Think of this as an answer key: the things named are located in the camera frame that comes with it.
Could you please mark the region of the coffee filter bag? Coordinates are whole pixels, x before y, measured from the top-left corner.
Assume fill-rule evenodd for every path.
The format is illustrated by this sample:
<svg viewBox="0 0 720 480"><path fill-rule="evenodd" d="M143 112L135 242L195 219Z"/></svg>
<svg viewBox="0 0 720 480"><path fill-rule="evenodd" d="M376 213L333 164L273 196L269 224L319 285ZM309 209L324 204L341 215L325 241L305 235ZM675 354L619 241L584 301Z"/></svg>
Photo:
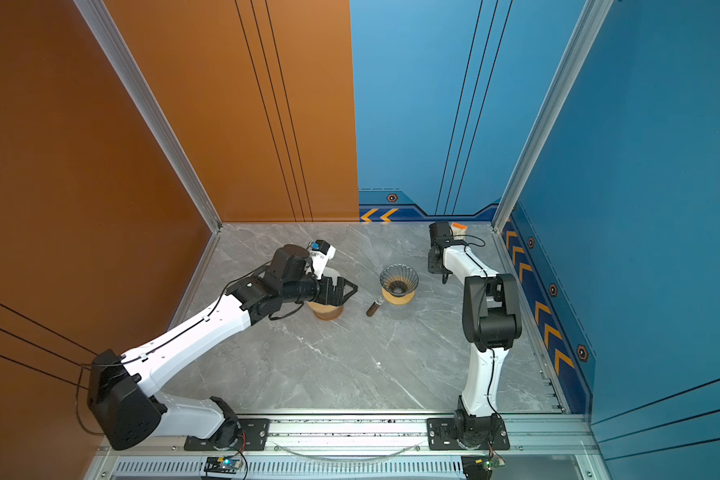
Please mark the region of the coffee filter bag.
<svg viewBox="0 0 720 480"><path fill-rule="evenodd" d="M465 236L467 234L468 227L464 224L457 222L451 223L451 231L454 236Z"/></svg>

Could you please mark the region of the grey glass dripper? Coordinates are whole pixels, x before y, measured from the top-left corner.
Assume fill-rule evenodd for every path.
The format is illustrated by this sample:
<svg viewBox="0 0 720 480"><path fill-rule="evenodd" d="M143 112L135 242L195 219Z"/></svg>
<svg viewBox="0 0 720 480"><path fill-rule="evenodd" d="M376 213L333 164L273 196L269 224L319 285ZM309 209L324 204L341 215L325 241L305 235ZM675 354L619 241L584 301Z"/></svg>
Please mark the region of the grey glass dripper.
<svg viewBox="0 0 720 480"><path fill-rule="evenodd" d="M401 298L415 292L419 285L419 276L409 265L392 264L381 271L380 284L386 293Z"/></svg>

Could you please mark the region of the white paper coffee filter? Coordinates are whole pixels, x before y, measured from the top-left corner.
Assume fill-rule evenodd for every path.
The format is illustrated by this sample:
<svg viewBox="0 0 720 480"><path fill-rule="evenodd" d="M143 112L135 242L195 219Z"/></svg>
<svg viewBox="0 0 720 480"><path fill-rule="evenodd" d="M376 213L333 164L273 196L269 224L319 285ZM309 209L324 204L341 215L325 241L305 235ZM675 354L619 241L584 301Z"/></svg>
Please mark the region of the white paper coffee filter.
<svg viewBox="0 0 720 480"><path fill-rule="evenodd" d="M334 283L336 283L338 281L338 278L340 277L340 273L331 267L326 267L323 270L322 277L330 278Z"/></svg>

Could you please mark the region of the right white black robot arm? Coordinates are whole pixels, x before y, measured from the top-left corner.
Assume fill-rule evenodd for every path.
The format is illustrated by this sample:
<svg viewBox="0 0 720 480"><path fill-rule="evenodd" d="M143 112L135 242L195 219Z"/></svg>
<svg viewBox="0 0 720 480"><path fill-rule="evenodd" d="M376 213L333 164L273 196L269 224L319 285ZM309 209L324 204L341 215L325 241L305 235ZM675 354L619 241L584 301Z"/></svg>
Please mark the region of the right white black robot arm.
<svg viewBox="0 0 720 480"><path fill-rule="evenodd" d="M430 224L429 236L428 271L443 283L454 278L463 286L461 322L470 361L454 412L455 438L465 449L507 450L497 395L503 364L522 335L517 279L480 260L466 237L445 221Z"/></svg>

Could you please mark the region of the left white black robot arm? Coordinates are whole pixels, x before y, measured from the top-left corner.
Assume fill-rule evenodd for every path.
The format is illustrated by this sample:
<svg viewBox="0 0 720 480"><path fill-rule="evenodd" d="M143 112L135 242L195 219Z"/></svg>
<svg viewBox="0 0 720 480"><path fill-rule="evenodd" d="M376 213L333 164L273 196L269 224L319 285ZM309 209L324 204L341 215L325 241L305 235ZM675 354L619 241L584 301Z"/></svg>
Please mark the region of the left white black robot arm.
<svg viewBox="0 0 720 480"><path fill-rule="evenodd" d="M187 365L261 320L282 320L281 308L312 302L341 307L355 283L326 274L335 249L323 240L287 244L270 261L229 281L208 307L166 333L122 354L107 350L89 369L86 405L112 449L123 451L153 437L187 437L212 449L237 449L243 427L222 398L164 393Z"/></svg>

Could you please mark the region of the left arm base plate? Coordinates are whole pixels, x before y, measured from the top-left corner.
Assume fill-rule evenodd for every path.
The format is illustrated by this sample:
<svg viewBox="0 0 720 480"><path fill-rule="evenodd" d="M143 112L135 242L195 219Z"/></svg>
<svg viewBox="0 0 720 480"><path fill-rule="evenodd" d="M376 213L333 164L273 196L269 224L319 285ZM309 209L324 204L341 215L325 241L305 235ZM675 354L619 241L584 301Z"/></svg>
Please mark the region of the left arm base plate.
<svg viewBox="0 0 720 480"><path fill-rule="evenodd" d="M235 427L223 424L220 434L209 439L188 436L183 449L185 451L263 451L270 429L268 418L247 418L237 421Z"/></svg>

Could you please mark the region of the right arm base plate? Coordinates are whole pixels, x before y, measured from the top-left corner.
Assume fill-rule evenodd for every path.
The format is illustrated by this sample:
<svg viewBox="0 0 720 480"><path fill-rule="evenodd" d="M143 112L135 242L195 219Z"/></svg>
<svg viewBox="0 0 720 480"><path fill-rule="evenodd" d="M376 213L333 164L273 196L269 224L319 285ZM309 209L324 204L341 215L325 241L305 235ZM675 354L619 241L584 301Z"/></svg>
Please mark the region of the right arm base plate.
<svg viewBox="0 0 720 480"><path fill-rule="evenodd" d="M511 448L505 423L496 415L480 417L457 426L454 418L426 420L428 447L433 451L508 451Z"/></svg>

